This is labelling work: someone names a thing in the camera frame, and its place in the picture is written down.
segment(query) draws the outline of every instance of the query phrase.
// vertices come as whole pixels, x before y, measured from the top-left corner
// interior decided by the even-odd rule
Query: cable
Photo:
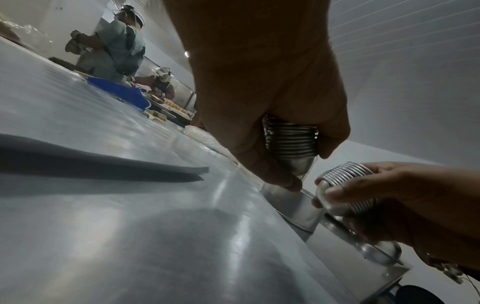
[[[470,284],[475,288],[475,291],[476,291],[476,293],[478,294],[478,297],[480,297],[480,291],[479,291],[479,289],[475,286],[475,284],[472,282],[472,280],[470,279],[470,277],[466,274],[466,277],[462,277],[462,279],[469,281]]]

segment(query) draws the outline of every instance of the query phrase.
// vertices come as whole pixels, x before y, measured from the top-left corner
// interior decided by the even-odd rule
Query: stack of metal cups
[[[317,156],[317,128],[288,123],[270,115],[266,119],[267,150],[283,168],[302,178]]]

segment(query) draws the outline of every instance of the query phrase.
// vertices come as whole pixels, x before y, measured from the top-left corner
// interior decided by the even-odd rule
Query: glove
[[[77,38],[77,36],[81,34],[79,31],[75,30],[70,33],[70,37],[72,37],[74,40]]]

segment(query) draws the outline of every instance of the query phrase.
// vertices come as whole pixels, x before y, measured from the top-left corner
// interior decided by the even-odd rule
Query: blue tray
[[[89,77],[86,80],[89,84],[122,98],[142,111],[152,106],[150,101],[142,95],[140,88],[129,88],[102,78]]]

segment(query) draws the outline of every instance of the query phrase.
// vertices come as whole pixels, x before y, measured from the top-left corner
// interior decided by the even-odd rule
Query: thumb
[[[325,194],[331,202],[346,203],[367,200],[370,198],[395,198],[404,192],[402,175],[398,172],[383,173],[356,177],[340,185],[328,188]]]

